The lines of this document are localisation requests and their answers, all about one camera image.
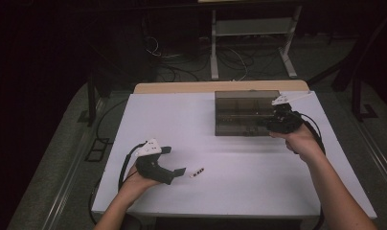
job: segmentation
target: floor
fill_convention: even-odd
[[[307,81],[331,67],[349,53],[354,43],[353,40],[334,40],[329,45],[328,40],[325,35],[295,38],[289,55],[298,79]],[[278,47],[283,41],[281,37],[271,36],[219,40],[220,81],[287,80],[278,56]],[[210,49],[206,39],[201,44],[198,57],[185,57],[168,49],[158,68],[157,81],[209,81]],[[331,89],[335,76],[336,73],[333,73],[310,88],[317,93],[354,172],[376,210],[378,229],[387,229],[387,171],[380,165],[384,161],[376,160],[373,155],[373,151],[380,150],[387,160],[387,105],[369,85],[363,84],[363,103],[370,104],[378,118],[359,123],[350,112],[350,88],[344,92]],[[100,98],[97,120],[92,126],[87,126],[82,119],[88,109],[87,91],[85,86],[80,89],[68,105],[9,229],[93,228],[93,219],[99,219],[100,215],[90,214],[88,205],[93,201],[111,148],[99,143],[94,145],[94,141],[98,136],[114,140],[130,93],[116,90],[110,97]],[[89,152],[91,159],[98,159],[103,153],[102,160],[85,161]],[[182,228],[184,223],[178,226],[172,224],[175,222],[158,219],[157,229]],[[256,223],[256,228],[253,228],[253,222],[241,224],[252,226],[247,229],[256,229],[263,224],[267,229],[296,229],[290,227],[292,223],[285,226],[277,225],[277,222]]]

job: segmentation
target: controller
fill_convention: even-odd
[[[302,124],[304,124],[312,133],[322,152],[325,153],[325,147],[321,136],[309,122],[302,118],[299,112],[292,111],[289,103],[274,105],[274,116],[272,118],[263,119],[260,122],[260,125],[266,127],[267,130],[284,134],[296,131]]]

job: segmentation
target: table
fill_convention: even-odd
[[[280,90],[306,93],[301,80],[239,82],[144,83],[125,108],[92,210],[104,212],[117,193],[125,155],[155,137],[171,146],[160,166],[186,167],[170,185],[158,185],[137,200],[128,212],[143,217],[223,217],[306,219],[319,215],[320,203],[306,164],[288,151],[282,139],[216,137],[215,90]],[[323,133],[328,159],[369,217],[376,218],[316,95],[291,103],[312,117]],[[131,157],[127,170],[135,160]],[[204,168],[199,176],[190,178]]]

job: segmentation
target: tabletop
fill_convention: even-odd
[[[188,91],[198,87],[202,92],[181,93],[184,87]],[[128,210],[131,214],[294,219],[318,216],[320,203],[307,166],[286,149],[283,140],[215,136],[214,91],[221,88],[286,89],[280,91],[282,94],[308,92],[301,80],[138,85],[125,108],[92,210],[104,212],[117,193],[125,155],[137,144],[156,138],[161,146],[172,147],[171,153],[160,157],[159,165],[171,171],[187,170],[170,185],[161,184],[144,193]],[[369,217],[375,218],[322,106],[310,93],[312,96],[291,106],[315,120],[323,133],[328,159],[357,202]],[[135,159],[133,154],[127,169]],[[190,177],[202,168],[204,172],[199,176]]]

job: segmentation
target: hand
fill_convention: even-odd
[[[101,220],[99,220],[94,229],[120,229],[127,209],[143,194],[143,192],[157,184],[160,183],[142,177],[137,172],[136,166],[133,165],[128,171],[122,188],[113,198],[109,207],[106,209],[106,212],[104,212]]]
[[[128,171],[126,180],[120,189],[118,196],[126,197],[131,204],[140,197],[150,187],[160,184],[160,182],[142,177],[135,165]]]
[[[284,138],[286,147],[298,153],[301,159],[307,163],[315,156],[324,155],[313,134],[304,124],[291,133],[270,132],[270,136]]]

